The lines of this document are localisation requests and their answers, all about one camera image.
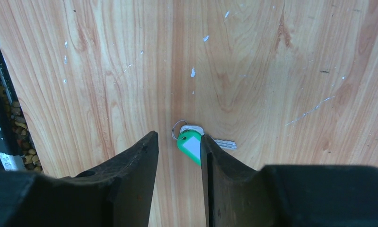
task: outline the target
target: wood grain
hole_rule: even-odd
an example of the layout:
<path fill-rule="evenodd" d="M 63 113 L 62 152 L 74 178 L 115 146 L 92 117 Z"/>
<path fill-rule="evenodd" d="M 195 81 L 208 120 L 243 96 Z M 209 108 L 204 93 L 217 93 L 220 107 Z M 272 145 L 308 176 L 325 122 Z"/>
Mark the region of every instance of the wood grain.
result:
<path fill-rule="evenodd" d="M 151 226 L 205 224 L 179 119 L 256 169 L 378 166 L 378 0 L 0 0 L 0 46 L 48 175 L 159 133 Z"/>

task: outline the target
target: green key tag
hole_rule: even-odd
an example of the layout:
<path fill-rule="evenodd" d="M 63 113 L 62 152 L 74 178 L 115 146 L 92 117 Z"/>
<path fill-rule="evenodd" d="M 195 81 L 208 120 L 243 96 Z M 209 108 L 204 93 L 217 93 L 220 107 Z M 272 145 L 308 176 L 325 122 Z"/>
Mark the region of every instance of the green key tag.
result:
<path fill-rule="evenodd" d="M 194 130 L 185 130 L 177 138 L 177 147 L 189 158 L 201 166 L 200 162 L 201 134 Z"/>

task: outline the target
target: silver key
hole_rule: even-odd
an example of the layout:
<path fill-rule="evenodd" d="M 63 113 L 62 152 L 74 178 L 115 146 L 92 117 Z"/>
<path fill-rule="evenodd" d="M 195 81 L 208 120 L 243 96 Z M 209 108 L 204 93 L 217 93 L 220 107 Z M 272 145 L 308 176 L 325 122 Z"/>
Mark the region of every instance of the silver key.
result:
<path fill-rule="evenodd" d="M 204 135 L 204 129 L 199 126 L 199 125 L 195 125 L 195 124 L 186 124 L 184 126 L 182 126 L 180 128 L 180 133 L 186 131 L 186 130 L 194 130 L 196 132 L 198 132 L 200 135 Z M 221 147 L 222 149 L 227 149 L 227 150 L 236 150 L 237 149 L 237 145 L 234 141 L 230 141 L 230 140 L 216 140 L 214 138 L 212 138 L 217 144 L 219 147 Z"/>

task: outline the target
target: key ring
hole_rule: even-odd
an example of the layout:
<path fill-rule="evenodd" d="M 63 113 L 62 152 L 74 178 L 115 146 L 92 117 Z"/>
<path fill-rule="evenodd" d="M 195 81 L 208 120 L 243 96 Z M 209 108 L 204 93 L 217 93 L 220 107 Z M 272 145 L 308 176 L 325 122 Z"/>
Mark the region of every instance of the key ring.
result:
<path fill-rule="evenodd" d="M 188 124 L 187 123 L 187 121 L 186 120 L 179 120 L 178 122 L 176 122 L 176 124 L 172 127 L 172 138 L 174 139 L 174 140 L 177 140 L 177 138 L 176 138 L 176 136 L 175 136 L 175 134 L 174 134 L 174 132 L 175 132 L 175 127 L 177 126 L 177 124 L 179 124 L 180 122 L 185 122 L 185 124 Z"/>

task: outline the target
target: white label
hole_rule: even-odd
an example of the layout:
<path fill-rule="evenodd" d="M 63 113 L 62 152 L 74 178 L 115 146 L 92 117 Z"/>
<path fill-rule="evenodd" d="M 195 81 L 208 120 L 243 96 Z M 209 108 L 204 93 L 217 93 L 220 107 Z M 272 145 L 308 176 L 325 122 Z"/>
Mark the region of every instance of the white label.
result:
<path fill-rule="evenodd" d="M 2 161 L 3 168 L 6 171 L 20 171 L 25 170 L 25 165 L 23 164 L 22 157 L 7 155 L 0 152 L 0 159 Z"/>
<path fill-rule="evenodd" d="M 200 160 L 200 140 L 193 136 L 183 144 L 183 147 Z"/>

